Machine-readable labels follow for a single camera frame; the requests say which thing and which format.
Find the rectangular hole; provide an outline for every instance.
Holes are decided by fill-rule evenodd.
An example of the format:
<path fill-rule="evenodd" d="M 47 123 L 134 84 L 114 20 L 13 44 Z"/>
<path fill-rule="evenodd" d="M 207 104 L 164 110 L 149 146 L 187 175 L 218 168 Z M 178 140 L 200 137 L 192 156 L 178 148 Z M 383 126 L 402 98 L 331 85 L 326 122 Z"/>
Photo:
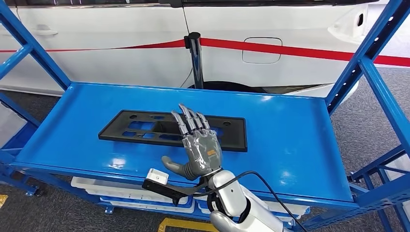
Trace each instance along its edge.
<path fill-rule="evenodd" d="M 182 140 L 182 136 L 176 134 L 162 134 L 160 135 L 160 139 L 180 141 Z"/>
<path fill-rule="evenodd" d="M 126 137 L 134 137 L 137 133 L 133 132 L 133 131 L 124 131 L 124 133 L 122 134 L 122 136 L 126 136 Z"/>
<path fill-rule="evenodd" d="M 136 130 L 150 130 L 154 126 L 153 122 L 132 121 L 128 128 Z"/>
<path fill-rule="evenodd" d="M 151 116 L 151 118 L 155 119 L 155 120 L 162 120 L 165 117 L 164 116 Z"/>
<path fill-rule="evenodd" d="M 145 133 L 142 137 L 145 138 L 145 139 L 152 139 L 152 138 L 155 137 L 155 134 L 154 133 Z"/>
<path fill-rule="evenodd" d="M 155 123 L 152 132 L 180 134 L 177 122 L 172 121 L 158 121 Z"/>

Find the blue metal shelf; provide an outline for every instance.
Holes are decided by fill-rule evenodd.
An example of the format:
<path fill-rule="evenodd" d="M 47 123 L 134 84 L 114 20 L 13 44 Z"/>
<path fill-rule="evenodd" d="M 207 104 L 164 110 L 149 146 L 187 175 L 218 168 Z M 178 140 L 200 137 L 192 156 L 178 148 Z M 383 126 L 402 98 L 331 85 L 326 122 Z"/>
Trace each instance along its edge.
<path fill-rule="evenodd" d="M 410 123 L 373 65 L 409 13 L 410 0 L 390 1 L 329 95 L 310 98 L 71 82 L 0 1 L 0 21 L 22 45 L 0 66 L 0 79 L 30 54 L 66 90 L 40 126 L 0 95 L 4 104 L 29 122 L 0 149 L 0 162 L 6 166 L 3 173 L 9 174 L 14 167 L 27 176 L 104 205 L 107 213 L 112 213 L 113 206 L 101 202 L 99 196 L 71 187 L 51 174 L 141 184 L 150 168 L 167 172 L 160 161 L 162 155 L 184 163 L 187 158 L 183 148 L 103 141 L 97 136 L 120 110 L 170 112 L 183 102 L 209 115 L 246 119 L 248 151 L 224 152 L 224 168 L 235 174 L 259 172 L 286 203 L 329 209 L 305 221 L 307 229 L 378 211 L 390 231 L 383 209 L 393 205 L 403 228 L 409 231 L 410 222 L 400 206 L 410 200 L 410 173 L 385 165 L 410 152 Z M 401 145 L 346 178 L 330 115 L 363 74 Z M 386 179 L 386 169 L 403 175 L 390 181 Z M 381 186 L 373 187 L 372 174 L 379 174 Z M 360 179 L 365 180 L 368 189 L 354 184 Z M 169 182 L 180 186 L 194 184 L 175 174 L 170 174 Z M 252 177 L 244 177 L 240 182 L 261 199 L 274 201 L 265 186 Z M 203 219 L 196 214 L 184 216 Z"/>
<path fill-rule="evenodd" d="M 97 134 L 122 109 L 170 112 L 179 102 L 209 115 L 246 118 L 248 151 L 224 152 L 224 168 L 235 174 L 258 170 L 276 192 L 307 201 L 353 201 L 325 101 L 320 98 L 73 83 L 13 165 L 142 182 L 150 168 L 167 171 L 163 155 L 185 163 L 185 149 L 99 140 Z M 168 181 L 195 184 L 176 174 L 170 174 Z M 241 183 L 256 195 L 269 192 L 252 176 Z"/>

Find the white car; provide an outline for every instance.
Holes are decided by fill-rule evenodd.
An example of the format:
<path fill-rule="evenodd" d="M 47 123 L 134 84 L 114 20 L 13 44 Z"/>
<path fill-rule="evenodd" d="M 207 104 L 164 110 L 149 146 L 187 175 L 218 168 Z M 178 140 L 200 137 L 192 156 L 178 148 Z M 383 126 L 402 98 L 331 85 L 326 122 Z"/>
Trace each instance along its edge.
<path fill-rule="evenodd" d="M 161 1 L 165 2 L 17 0 L 16 8 L 14 0 L 6 0 L 71 80 L 166 87 L 193 85 L 189 50 L 118 48 L 167 44 L 196 31 L 202 38 L 223 44 L 249 42 L 354 52 L 363 39 L 366 2 L 375 0 Z M 346 5 L 326 5 L 329 2 Z M 202 47 L 206 88 L 323 97 L 347 64 L 310 55 L 229 49 L 223 44 L 222 48 Z M 0 61 L 19 47 L 8 31 L 0 28 Z M 30 56 L 0 81 L 0 88 L 62 93 Z"/>

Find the gray carpet floor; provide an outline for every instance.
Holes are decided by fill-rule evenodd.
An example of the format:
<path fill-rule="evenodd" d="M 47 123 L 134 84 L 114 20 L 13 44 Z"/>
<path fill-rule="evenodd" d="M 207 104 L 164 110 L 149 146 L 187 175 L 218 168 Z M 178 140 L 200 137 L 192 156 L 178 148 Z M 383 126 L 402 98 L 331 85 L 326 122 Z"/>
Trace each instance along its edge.
<path fill-rule="evenodd" d="M 410 115 L 410 69 L 379 68 L 385 82 L 393 92 L 406 115 Z M 28 110 L 36 119 L 43 120 L 58 98 L 4 92 L 16 103 Z M 398 145 L 398 139 L 378 105 L 368 83 L 361 79 L 355 94 L 340 105 L 332 115 L 332 123 L 346 169 L 346 174 L 356 171 L 375 158 Z M 376 185 L 380 180 L 374 178 Z M 26 197 L 20 190 L 0 185 L 0 194 L 7 194 L 0 209 L 0 231 L 4 232 L 134 232 L 157 231 L 166 216 L 163 214 L 116 209 L 106 215 L 103 209 L 66 192 L 43 186 L 46 194 L 41 197 Z M 322 212 L 312 208 L 306 219 Z M 391 208 L 385 210 L 394 231 L 403 231 Z M 168 228 L 167 232 L 192 231 Z M 377 213 L 328 226 L 321 232 L 384 231 Z"/>

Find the robotic hand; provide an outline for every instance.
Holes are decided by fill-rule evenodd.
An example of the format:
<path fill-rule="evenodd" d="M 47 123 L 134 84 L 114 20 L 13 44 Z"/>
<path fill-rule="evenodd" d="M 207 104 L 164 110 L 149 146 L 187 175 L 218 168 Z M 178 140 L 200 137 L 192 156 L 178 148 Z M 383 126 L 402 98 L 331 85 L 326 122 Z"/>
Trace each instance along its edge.
<path fill-rule="evenodd" d="M 182 165 L 167 156 L 161 160 L 168 170 L 188 180 L 199 177 L 199 184 L 183 188 L 166 184 L 166 181 L 160 183 L 158 180 L 166 179 L 167 174 L 151 169 L 143 188 L 172 198 L 175 205 L 181 197 L 207 195 L 211 223 L 220 232 L 288 232 L 268 206 L 237 180 L 226 185 L 235 175 L 221 167 L 222 150 L 216 132 L 210 129 L 204 115 L 182 104 L 179 107 L 190 130 L 177 112 L 171 113 L 178 122 L 189 161 Z M 195 194 L 202 188 L 212 193 Z M 233 217 L 239 217 L 238 222 L 233 221 Z"/>

